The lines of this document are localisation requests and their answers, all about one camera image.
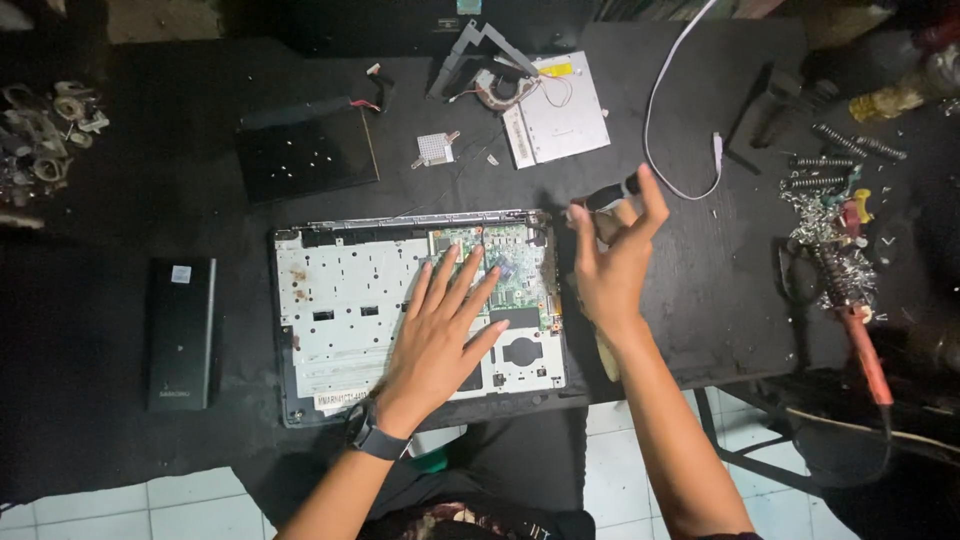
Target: spring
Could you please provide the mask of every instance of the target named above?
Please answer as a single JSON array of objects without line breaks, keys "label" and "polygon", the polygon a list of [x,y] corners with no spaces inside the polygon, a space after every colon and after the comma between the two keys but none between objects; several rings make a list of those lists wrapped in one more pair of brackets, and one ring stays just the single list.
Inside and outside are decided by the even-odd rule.
[{"label": "spring", "polygon": [[853,167],[850,158],[791,158],[790,168],[800,167]]},{"label": "spring", "polygon": [[894,161],[906,160],[906,152],[897,150],[871,136],[859,136],[854,141],[882,158]]},{"label": "spring", "polygon": [[834,307],[846,306],[853,298],[852,289],[844,281],[843,269],[833,247],[827,243],[808,246],[827,286],[827,296]]},{"label": "spring", "polygon": [[784,178],[780,181],[780,186],[783,189],[815,189],[817,187],[834,187],[836,185],[847,185],[847,177],[796,177]]},{"label": "spring", "polygon": [[847,150],[847,152],[850,152],[858,158],[866,158],[868,156],[866,150],[857,146],[852,140],[840,135],[839,132],[827,124],[814,124],[813,131],[823,139],[832,142],[837,146],[842,146]]}]

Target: black power bank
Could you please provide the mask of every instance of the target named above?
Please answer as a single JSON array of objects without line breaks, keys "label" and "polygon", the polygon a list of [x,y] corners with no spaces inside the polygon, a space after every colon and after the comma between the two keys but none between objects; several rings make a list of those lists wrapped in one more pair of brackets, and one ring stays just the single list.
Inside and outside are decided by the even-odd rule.
[{"label": "black power bank", "polygon": [[148,297],[147,409],[209,403],[215,258],[154,259]]}]

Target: left hand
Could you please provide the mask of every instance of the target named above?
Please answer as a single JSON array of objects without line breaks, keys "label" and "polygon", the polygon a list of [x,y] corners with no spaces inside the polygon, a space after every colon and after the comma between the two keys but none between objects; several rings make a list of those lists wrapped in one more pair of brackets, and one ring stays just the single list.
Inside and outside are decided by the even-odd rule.
[{"label": "left hand", "polygon": [[470,324],[496,286],[500,269],[488,270],[467,298],[483,258],[483,246],[475,246],[447,290],[459,252],[460,246],[450,246],[432,283],[433,266],[426,262],[414,286],[387,381],[376,402],[377,425],[393,437],[409,437],[428,414],[443,405],[510,326],[510,321],[490,325],[464,345]]}]

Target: metal bracket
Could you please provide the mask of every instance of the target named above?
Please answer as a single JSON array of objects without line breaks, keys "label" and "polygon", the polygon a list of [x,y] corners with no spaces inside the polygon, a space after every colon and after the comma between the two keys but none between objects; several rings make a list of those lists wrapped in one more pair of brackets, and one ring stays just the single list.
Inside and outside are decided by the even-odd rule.
[{"label": "metal bracket", "polygon": [[450,82],[450,79],[453,78],[454,73],[456,73],[455,68],[457,64],[460,63],[460,58],[464,55],[467,45],[471,43],[479,45],[484,37],[489,37],[497,47],[500,47],[500,50],[506,53],[511,61],[516,62],[516,64],[520,66],[520,69],[526,71],[531,77],[540,76],[540,72],[534,67],[533,63],[530,62],[523,53],[508,43],[507,39],[497,32],[490,23],[485,24],[481,31],[477,31],[476,27],[476,19],[471,19],[470,22],[467,23],[460,37],[457,38],[457,42],[454,43],[453,48],[450,49],[449,56],[446,57],[444,64],[440,67],[440,73],[437,75],[437,79],[426,93],[427,99],[440,99],[443,97],[444,88]]}]

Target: metal plate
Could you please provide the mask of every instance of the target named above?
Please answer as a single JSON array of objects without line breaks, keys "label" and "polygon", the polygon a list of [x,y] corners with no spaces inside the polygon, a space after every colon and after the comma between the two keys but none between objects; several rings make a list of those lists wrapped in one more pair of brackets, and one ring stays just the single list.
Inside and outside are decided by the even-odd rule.
[{"label": "metal plate", "polygon": [[[439,229],[444,225],[463,227],[490,223],[495,220],[494,214],[347,221],[335,229],[346,232],[359,224],[369,227],[372,223],[377,227],[424,223],[437,224]],[[429,240],[413,238],[356,245],[343,245],[338,240],[337,245],[303,247],[302,231],[284,237],[287,239],[275,242],[278,322],[282,331],[292,334],[296,396],[313,397],[317,407],[332,412],[355,403],[386,373],[403,321],[404,304],[410,299],[420,264],[431,257]],[[552,261],[552,237],[548,246]],[[489,316],[477,317],[470,336],[489,323]],[[519,338],[540,344],[541,357],[526,366],[504,362],[503,348]],[[564,387],[562,339],[561,333],[550,335],[537,328],[508,329],[493,347],[492,355],[487,353],[481,360],[482,387],[457,392],[451,400]],[[503,384],[494,384],[497,375],[503,378]],[[287,392],[293,394],[292,390],[288,388]]]},{"label": "metal plate", "polygon": [[[563,73],[567,64],[570,72],[562,77],[569,86],[542,76],[540,87],[518,105],[537,163],[582,154],[610,144],[587,55],[581,51],[534,62],[541,72],[554,67]],[[565,105],[556,107],[564,101]]]}]

